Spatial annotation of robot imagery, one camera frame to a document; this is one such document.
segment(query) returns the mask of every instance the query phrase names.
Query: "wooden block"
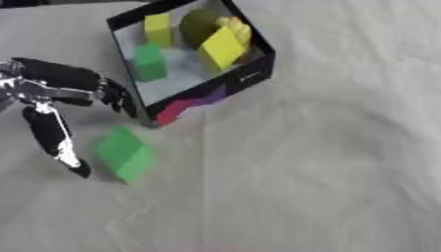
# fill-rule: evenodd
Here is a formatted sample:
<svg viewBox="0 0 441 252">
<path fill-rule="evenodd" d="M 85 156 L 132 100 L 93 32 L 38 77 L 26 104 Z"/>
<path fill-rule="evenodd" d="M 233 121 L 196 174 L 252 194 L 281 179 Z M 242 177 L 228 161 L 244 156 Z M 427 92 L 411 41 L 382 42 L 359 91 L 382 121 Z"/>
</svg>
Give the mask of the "wooden block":
<svg viewBox="0 0 441 252">
<path fill-rule="evenodd" d="M 219 29 L 198 50 L 201 61 L 213 73 L 226 70 L 244 53 L 245 49 L 228 26 Z"/>
<path fill-rule="evenodd" d="M 124 127 L 117 127 L 104 137 L 95 154 L 126 183 L 133 182 L 152 163 L 152 151 Z"/>
<path fill-rule="evenodd" d="M 135 48 L 132 67 L 141 82 L 162 79 L 167 76 L 165 59 L 154 43 L 147 43 Z"/>
<path fill-rule="evenodd" d="M 163 13 L 146 16 L 144 30 L 148 42 L 155 43 L 160 47 L 172 46 L 173 41 L 170 14 Z"/>
</svg>

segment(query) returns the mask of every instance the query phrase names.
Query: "yellow figure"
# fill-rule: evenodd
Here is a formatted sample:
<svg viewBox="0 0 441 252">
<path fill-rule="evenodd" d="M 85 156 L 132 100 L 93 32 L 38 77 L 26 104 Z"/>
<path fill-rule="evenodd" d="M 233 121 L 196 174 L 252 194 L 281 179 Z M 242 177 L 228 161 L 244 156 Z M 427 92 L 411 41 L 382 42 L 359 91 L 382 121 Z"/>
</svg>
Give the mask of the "yellow figure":
<svg viewBox="0 0 441 252">
<path fill-rule="evenodd" d="M 201 60 L 213 73 L 226 70 L 244 53 L 243 45 L 227 26 L 209 37 L 198 50 Z"/>
<path fill-rule="evenodd" d="M 160 47 L 170 47 L 173 44 L 169 13 L 146 16 L 144 31 L 148 42 Z"/>
</svg>

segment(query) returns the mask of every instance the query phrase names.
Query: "toy block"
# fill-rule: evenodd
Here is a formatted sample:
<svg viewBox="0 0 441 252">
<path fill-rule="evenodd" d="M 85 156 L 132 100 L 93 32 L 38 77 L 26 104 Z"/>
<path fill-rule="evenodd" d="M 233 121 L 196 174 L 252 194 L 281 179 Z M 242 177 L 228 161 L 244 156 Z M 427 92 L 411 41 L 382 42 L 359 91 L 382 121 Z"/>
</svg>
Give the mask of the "toy block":
<svg viewBox="0 0 441 252">
<path fill-rule="evenodd" d="M 165 59 L 154 43 L 137 46 L 134 50 L 132 66 L 137 80 L 149 82 L 167 76 Z"/>
<path fill-rule="evenodd" d="M 117 127 L 104 137 L 95 154 L 126 183 L 133 182 L 152 163 L 152 151 L 124 127 Z"/>
<path fill-rule="evenodd" d="M 244 47 L 228 26 L 219 29 L 198 50 L 201 61 L 212 73 L 226 70 L 244 53 Z"/>
<path fill-rule="evenodd" d="M 182 19 L 179 30 L 188 46 L 197 50 L 201 44 L 218 29 L 217 19 L 220 16 L 208 9 L 196 9 Z"/>
<path fill-rule="evenodd" d="M 144 31 L 148 42 L 155 43 L 160 47 L 172 46 L 170 14 L 163 13 L 146 16 Z"/>
<path fill-rule="evenodd" d="M 217 25 L 221 28 L 228 26 L 236 36 L 236 39 L 242 44 L 245 51 L 248 51 L 251 45 L 252 31 L 250 26 L 243 24 L 237 17 L 220 17 L 217 20 Z"/>
</svg>

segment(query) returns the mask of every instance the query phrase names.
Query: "box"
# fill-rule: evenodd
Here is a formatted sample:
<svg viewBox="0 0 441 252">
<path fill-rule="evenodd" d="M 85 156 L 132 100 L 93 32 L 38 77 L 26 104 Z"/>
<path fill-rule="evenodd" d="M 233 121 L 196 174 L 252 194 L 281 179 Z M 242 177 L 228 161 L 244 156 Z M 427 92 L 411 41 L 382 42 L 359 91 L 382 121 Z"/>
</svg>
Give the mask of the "box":
<svg viewBox="0 0 441 252">
<path fill-rule="evenodd" d="M 180 37 L 180 21 L 188 12 L 199 8 L 238 17 L 253 32 L 251 50 L 245 59 L 215 75 L 206 72 L 197 52 Z M 171 15 L 174 39 L 174 47 L 162 50 L 167 77 L 146 83 L 137 81 L 130 61 L 133 49 L 146 42 L 144 19 L 167 12 Z M 107 23 L 129 74 L 128 89 L 138 105 L 139 119 L 149 127 L 165 126 L 195 108 L 242 92 L 273 74 L 275 49 L 231 0 L 160 0 L 112 17 Z"/>
</svg>

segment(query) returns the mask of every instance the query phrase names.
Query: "green block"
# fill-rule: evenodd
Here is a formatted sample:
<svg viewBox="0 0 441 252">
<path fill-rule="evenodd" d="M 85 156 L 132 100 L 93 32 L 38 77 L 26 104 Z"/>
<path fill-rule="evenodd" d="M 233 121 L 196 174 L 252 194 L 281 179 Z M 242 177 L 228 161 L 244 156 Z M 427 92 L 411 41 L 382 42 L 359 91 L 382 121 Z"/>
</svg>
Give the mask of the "green block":
<svg viewBox="0 0 441 252">
<path fill-rule="evenodd" d="M 133 182 L 152 162 L 152 151 L 124 127 L 117 127 L 104 137 L 95 154 L 126 183 Z"/>
<path fill-rule="evenodd" d="M 165 59 L 159 51 L 159 46 L 154 43 L 146 43 L 135 48 L 132 66 L 137 80 L 141 82 L 167 77 Z"/>
</svg>

